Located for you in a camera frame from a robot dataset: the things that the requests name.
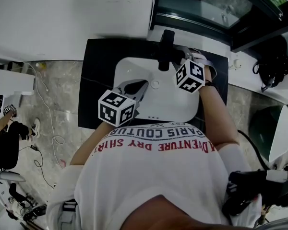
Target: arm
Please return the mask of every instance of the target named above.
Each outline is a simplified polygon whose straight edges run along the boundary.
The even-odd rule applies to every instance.
[[[211,81],[208,67],[205,67],[205,78]],[[217,150],[227,144],[239,144],[237,128],[215,87],[202,87],[199,93],[204,106],[207,138]]]
[[[4,117],[0,119],[0,131],[4,129],[4,127],[8,124],[10,118],[13,115],[13,111],[9,111]]]
[[[114,126],[106,122],[102,122],[99,127],[94,131],[94,133],[76,151],[72,158],[71,165],[84,165],[96,145],[105,135],[107,135],[114,129]]]

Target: marble floor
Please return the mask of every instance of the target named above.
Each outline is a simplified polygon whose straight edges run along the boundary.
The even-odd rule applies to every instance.
[[[54,133],[65,139],[63,145],[54,142],[55,152],[62,167],[69,164],[75,151],[90,136],[93,130],[78,127],[78,97],[82,62],[46,62],[46,67],[37,67],[41,72],[46,88],[38,76],[38,89],[45,102],[49,105]],[[256,110],[280,103],[234,86],[228,87],[228,110],[232,115],[238,129],[248,133],[248,123]],[[32,141],[43,155],[43,173],[49,184],[54,185],[59,178],[61,167],[54,157],[51,139],[53,137],[51,120],[48,108],[43,104],[36,89],[34,95],[23,96],[21,107],[18,110],[17,120],[31,125],[35,117],[41,121],[40,137]],[[261,166],[256,158],[252,147],[243,138],[241,147],[251,165],[256,170]],[[30,145],[27,141],[20,143],[20,149]],[[34,160],[41,162],[40,154],[30,148],[20,151],[17,166],[13,171],[20,173],[26,178],[21,183],[24,190],[32,194],[40,201],[47,202],[51,187],[44,181],[40,168],[36,167]]]

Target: sleeve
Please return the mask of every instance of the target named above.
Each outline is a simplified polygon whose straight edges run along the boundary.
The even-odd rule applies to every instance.
[[[58,229],[58,212],[60,206],[71,199],[74,199],[74,191],[82,171],[83,165],[70,165],[63,169],[60,179],[50,194],[46,219],[50,230]]]
[[[246,161],[240,146],[237,144],[228,144],[218,152],[228,174],[234,171],[251,171],[250,165]]]

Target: white cable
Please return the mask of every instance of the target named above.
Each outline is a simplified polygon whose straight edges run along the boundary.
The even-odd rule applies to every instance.
[[[56,136],[56,135],[54,134],[54,128],[53,128],[51,110],[50,110],[49,106],[46,104],[46,102],[44,101],[43,97],[41,96],[41,94],[40,94],[39,91],[38,91],[38,86],[37,86],[37,73],[39,73],[40,78],[41,78],[41,80],[42,80],[42,83],[43,83],[43,85],[45,86],[47,92],[49,91],[49,89],[48,89],[48,87],[46,86],[46,84],[45,84],[44,81],[43,81],[42,74],[41,74],[39,71],[36,71],[36,70],[34,69],[34,67],[33,67],[30,63],[28,63],[28,62],[26,62],[26,63],[33,69],[33,71],[34,71],[34,73],[35,73],[35,78],[36,78],[36,80],[35,80],[36,91],[37,91],[39,97],[42,99],[42,101],[43,101],[43,103],[45,104],[45,106],[46,106],[46,107],[48,108],[48,110],[49,110],[49,115],[50,115],[50,120],[51,120],[51,128],[52,128],[52,134],[53,134],[53,137],[52,137],[52,139],[51,139],[52,148],[53,148],[53,154],[54,154],[54,157],[56,158],[57,163],[58,163],[59,166],[62,168],[62,166],[60,165],[59,160],[58,160],[58,158],[57,158],[56,152],[55,152],[53,140],[55,140],[56,143],[58,143],[59,145],[64,145],[65,140],[64,140],[64,138],[63,138],[62,136]],[[63,142],[59,142],[59,141],[57,140],[57,138],[61,138],[61,139],[63,140]]]

